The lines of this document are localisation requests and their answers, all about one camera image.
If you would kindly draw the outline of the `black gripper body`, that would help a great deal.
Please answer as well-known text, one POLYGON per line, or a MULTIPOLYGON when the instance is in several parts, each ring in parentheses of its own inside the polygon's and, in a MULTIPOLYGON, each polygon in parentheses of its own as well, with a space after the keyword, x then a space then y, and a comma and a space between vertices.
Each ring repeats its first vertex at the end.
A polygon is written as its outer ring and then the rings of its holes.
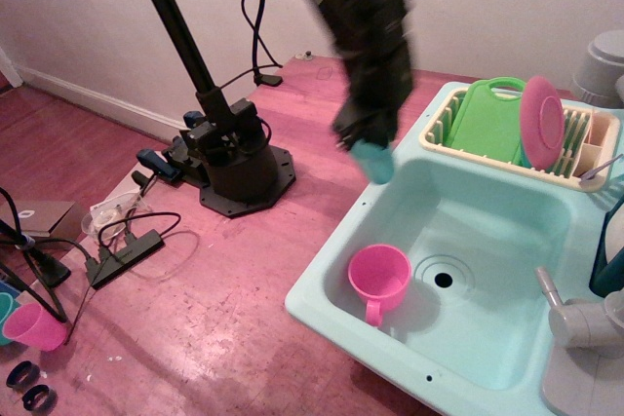
POLYGON ((397 116, 412 88, 410 51, 400 45, 387 57, 359 56, 344 61, 348 97, 332 123, 360 124, 361 138, 374 138, 377 116, 397 116))

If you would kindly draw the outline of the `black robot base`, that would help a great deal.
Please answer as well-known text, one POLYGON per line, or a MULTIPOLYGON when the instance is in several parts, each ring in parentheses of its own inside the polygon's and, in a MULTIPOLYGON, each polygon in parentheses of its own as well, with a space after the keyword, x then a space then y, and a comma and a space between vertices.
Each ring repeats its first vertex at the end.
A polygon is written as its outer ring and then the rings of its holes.
POLYGON ((241 99, 213 122, 184 114, 186 128, 163 151, 178 180, 199 189, 199 203, 235 218, 272 208, 296 180, 293 155, 271 143, 272 129, 241 99))

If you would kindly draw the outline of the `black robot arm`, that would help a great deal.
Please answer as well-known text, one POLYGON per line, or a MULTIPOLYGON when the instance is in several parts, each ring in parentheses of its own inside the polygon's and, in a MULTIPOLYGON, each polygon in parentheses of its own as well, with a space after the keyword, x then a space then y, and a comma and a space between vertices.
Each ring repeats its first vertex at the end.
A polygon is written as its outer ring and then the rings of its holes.
MULTIPOLYGON (((169 29, 208 120, 224 135, 234 114, 212 82, 175 0, 152 0, 169 29)), ((349 95, 332 123, 338 143, 359 154, 390 147, 401 106, 412 90, 405 0, 313 0, 333 37, 349 79, 349 95)))

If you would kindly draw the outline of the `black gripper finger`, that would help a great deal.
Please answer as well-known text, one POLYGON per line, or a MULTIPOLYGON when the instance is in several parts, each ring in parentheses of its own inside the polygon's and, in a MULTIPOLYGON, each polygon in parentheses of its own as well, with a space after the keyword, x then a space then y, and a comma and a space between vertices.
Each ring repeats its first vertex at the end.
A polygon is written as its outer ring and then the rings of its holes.
POLYGON ((398 132, 397 116, 377 116, 374 120, 374 143, 387 148, 395 140, 398 132))
POLYGON ((345 152, 350 152, 354 144, 361 138, 362 126, 360 124, 342 125, 335 123, 334 133, 337 137, 336 146, 345 152))

